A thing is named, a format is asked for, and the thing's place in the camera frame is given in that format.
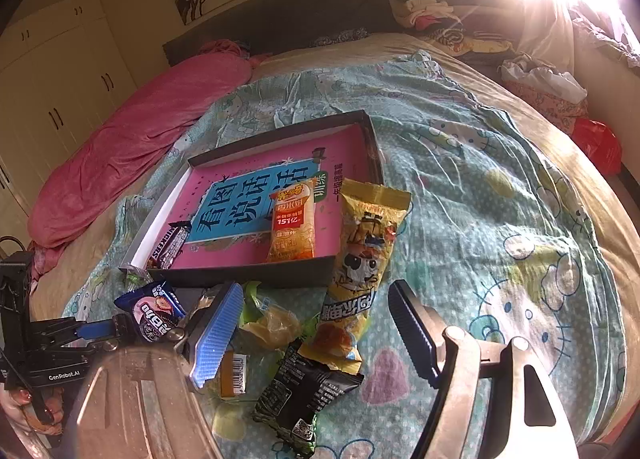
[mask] white wardrobe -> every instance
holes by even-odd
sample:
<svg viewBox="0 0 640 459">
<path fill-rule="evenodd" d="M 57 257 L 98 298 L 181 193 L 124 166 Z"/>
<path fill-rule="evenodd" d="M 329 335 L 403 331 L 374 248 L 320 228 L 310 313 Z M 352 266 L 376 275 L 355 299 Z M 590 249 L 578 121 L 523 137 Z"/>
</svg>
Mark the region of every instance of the white wardrobe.
<svg viewBox="0 0 640 459">
<path fill-rule="evenodd" d="M 135 89 L 100 0 L 57 2 L 4 30 L 0 236 L 30 242 L 26 220 L 49 174 Z"/>
</svg>

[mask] black snack bag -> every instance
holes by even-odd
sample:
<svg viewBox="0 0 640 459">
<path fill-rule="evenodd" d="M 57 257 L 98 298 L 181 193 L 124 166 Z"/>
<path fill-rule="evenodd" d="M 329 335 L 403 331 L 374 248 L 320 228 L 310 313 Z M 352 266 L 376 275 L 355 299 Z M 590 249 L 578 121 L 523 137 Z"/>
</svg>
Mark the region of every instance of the black snack bag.
<svg viewBox="0 0 640 459">
<path fill-rule="evenodd" d="M 318 412 L 337 397 L 356 389 L 364 376 L 333 371 L 324 363 L 304 358 L 298 354 L 300 344 L 302 340 L 289 344 L 252 417 L 273 428 L 299 457 L 309 458 L 316 449 Z"/>
</svg>

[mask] blue gripper pad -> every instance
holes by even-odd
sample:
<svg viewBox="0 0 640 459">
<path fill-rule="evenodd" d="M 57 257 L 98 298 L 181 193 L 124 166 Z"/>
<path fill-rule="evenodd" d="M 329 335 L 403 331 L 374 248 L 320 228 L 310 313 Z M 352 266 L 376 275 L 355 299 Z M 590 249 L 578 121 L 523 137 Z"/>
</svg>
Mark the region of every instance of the blue gripper pad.
<svg viewBox="0 0 640 459">
<path fill-rule="evenodd" d="M 205 381 L 216 376 L 243 306 L 242 286 L 234 282 L 223 287 L 213 303 L 201 310 L 202 317 L 195 327 L 188 327 L 189 347 L 185 354 L 191 365 L 189 377 L 197 388 L 203 388 Z"/>
<path fill-rule="evenodd" d="M 78 335 L 78 338 L 84 338 L 85 340 L 113 337 L 115 336 L 115 328 L 112 320 L 100 320 L 100 322 L 81 325 L 76 329 L 76 335 Z"/>
</svg>

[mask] barcode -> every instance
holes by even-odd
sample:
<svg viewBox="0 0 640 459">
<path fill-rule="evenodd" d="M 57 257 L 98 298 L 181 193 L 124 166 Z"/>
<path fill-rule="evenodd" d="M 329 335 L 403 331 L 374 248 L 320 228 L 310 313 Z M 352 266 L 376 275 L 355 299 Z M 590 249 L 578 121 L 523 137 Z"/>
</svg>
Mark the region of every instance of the barcode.
<svg viewBox="0 0 640 459">
<path fill-rule="evenodd" d="M 244 394 L 246 390 L 246 355 L 234 354 L 232 377 L 234 394 Z"/>
</svg>

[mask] headboard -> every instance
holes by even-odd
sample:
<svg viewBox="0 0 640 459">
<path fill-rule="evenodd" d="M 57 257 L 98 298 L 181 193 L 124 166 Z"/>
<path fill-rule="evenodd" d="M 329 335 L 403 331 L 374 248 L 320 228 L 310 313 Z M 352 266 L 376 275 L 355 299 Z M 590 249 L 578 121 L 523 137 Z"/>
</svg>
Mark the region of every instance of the headboard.
<svg viewBox="0 0 640 459">
<path fill-rule="evenodd" d="M 173 66 L 220 38 L 247 43 L 252 55 L 278 54 L 308 48 L 320 36 L 355 28 L 369 33 L 402 31 L 389 0 L 249 0 L 204 20 L 162 47 Z"/>
</svg>

